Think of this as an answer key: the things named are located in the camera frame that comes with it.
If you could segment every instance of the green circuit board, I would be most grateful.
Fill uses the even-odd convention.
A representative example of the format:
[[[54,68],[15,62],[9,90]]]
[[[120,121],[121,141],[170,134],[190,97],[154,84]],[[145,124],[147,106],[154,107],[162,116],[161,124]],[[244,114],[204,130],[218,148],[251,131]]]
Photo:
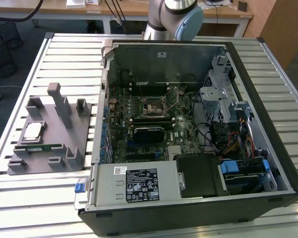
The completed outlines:
[[[140,96],[132,96],[131,93],[124,88],[115,88],[111,90],[112,100],[110,105],[111,121],[112,121],[112,144],[113,144],[113,162],[128,163],[148,161],[146,155],[154,155],[155,161],[169,160],[168,146],[179,145],[183,154],[200,153],[200,143],[195,133],[190,108],[193,102],[193,93],[186,92],[181,95],[179,102],[168,112],[168,116],[172,118],[172,123],[165,128],[164,140],[162,143],[137,145],[133,142],[134,123],[130,120],[142,118],[144,116],[143,98]],[[159,101],[157,96],[146,96],[146,102],[155,104]],[[176,95],[172,92],[166,97],[165,103],[167,107],[171,107],[177,102]],[[154,126],[151,122],[144,123],[145,126]],[[139,155],[136,159],[129,160],[129,155]]]

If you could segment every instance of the motherboard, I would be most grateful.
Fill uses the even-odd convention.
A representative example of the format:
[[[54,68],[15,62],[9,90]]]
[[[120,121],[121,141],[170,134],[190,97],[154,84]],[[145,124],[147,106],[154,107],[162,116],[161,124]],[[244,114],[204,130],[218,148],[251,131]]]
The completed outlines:
[[[173,160],[173,153],[200,153],[191,116],[194,95],[184,85],[110,87],[113,163],[165,161]]]

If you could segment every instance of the power cable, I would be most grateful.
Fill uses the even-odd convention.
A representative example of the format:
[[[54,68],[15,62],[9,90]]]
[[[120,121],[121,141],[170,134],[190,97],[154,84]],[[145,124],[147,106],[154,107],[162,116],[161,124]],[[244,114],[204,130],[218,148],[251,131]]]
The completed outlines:
[[[113,16],[114,16],[116,22],[123,28],[125,34],[127,34],[126,28],[125,28],[125,26],[124,26],[124,24],[123,24],[123,20],[122,20],[121,17],[120,17],[120,14],[119,14],[119,12],[118,12],[118,10],[117,10],[117,8],[116,8],[116,5],[115,5],[115,3],[114,3],[114,0],[111,0],[111,1],[112,1],[113,5],[114,5],[115,10],[117,11],[117,16],[116,16],[116,14],[114,13],[114,11],[111,9],[111,7],[109,6],[107,0],[105,0],[105,3],[106,3],[106,5],[107,5],[107,7],[109,8],[111,14],[113,14]]]
[[[193,101],[193,106],[192,106],[192,121],[193,121],[193,125],[194,127],[197,129],[198,133],[204,137],[205,140],[207,140],[209,142],[209,144],[213,147],[214,151],[218,154],[218,155],[222,155],[221,151],[218,149],[218,147],[216,147],[216,145],[205,135],[203,134],[200,129],[197,127],[195,120],[194,120],[194,108],[195,108],[195,102],[197,101],[198,96],[200,95],[200,91],[197,92],[196,96],[194,97],[194,101]]]
[[[9,21],[9,22],[23,22],[31,19],[40,9],[42,6],[44,0],[40,0],[36,8],[33,9],[26,17],[24,18],[6,18],[6,17],[0,17],[0,21]]]
[[[124,12],[122,11],[122,9],[121,9],[121,7],[120,7],[120,4],[119,4],[119,2],[118,2],[117,0],[116,0],[116,3],[117,3],[117,5],[118,5],[118,7],[119,7],[119,9],[120,9],[120,11],[121,11],[121,14],[122,14],[122,16],[123,16],[123,18],[124,18],[124,21],[126,21]]]
[[[223,4],[214,4],[213,2],[210,1],[211,4],[207,4],[204,0],[202,0],[204,2],[205,5],[207,6],[213,6],[215,7],[215,11],[217,13],[217,22],[215,24],[215,29],[214,29],[214,36],[217,35],[217,26],[218,26],[218,22],[219,22],[219,15],[218,15],[218,6],[223,6]]]

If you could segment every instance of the power supply label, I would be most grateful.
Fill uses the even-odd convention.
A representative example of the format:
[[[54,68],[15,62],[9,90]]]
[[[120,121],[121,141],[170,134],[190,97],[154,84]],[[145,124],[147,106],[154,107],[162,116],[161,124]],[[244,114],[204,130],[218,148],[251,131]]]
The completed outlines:
[[[149,202],[159,200],[157,169],[126,171],[126,201]]]

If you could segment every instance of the aluminum table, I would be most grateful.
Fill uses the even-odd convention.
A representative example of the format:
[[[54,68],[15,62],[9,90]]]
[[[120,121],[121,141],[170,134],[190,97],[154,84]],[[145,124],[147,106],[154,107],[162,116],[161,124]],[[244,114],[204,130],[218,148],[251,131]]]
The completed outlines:
[[[0,139],[0,238],[96,237],[74,209],[74,185],[79,178],[89,176],[102,74],[100,48],[102,40],[108,38],[139,39],[140,36],[47,34],[44,39]],[[198,37],[196,40],[233,42],[298,169],[298,92],[266,44],[245,38]],[[42,102],[52,103],[53,99],[47,95],[50,82],[60,83],[61,93],[68,97],[69,103],[85,98],[93,105],[84,169],[70,173],[9,176],[7,165],[28,113],[24,106],[29,96],[40,96]],[[79,201],[86,203],[86,195],[81,194]],[[124,237],[195,238],[206,235],[298,238],[298,203],[274,209],[253,222]]]

